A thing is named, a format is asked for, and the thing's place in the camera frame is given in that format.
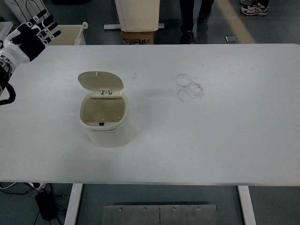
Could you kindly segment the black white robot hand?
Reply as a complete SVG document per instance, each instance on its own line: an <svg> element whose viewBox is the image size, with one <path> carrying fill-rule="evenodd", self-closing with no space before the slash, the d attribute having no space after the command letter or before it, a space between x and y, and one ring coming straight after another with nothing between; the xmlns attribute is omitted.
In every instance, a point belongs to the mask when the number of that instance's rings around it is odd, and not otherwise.
<svg viewBox="0 0 300 225"><path fill-rule="evenodd" d="M22 23L3 41L0 58L15 67L21 63L33 61L56 37L61 34L56 30L58 24L53 16L46 18L47 10L43 9L29 21Z"/></svg>

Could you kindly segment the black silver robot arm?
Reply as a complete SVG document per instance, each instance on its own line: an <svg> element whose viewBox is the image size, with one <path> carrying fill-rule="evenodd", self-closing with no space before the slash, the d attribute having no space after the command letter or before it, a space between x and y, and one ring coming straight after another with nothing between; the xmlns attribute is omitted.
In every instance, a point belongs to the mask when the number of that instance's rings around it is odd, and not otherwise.
<svg viewBox="0 0 300 225"><path fill-rule="evenodd" d="M11 84L9 84L9 80L14 70L15 67L11 60L4 55L0 55L0 94L2 94L4 89L6 89L9 93L8 99L1 100L0 105L8 105L15 101L15 89Z"/></svg>

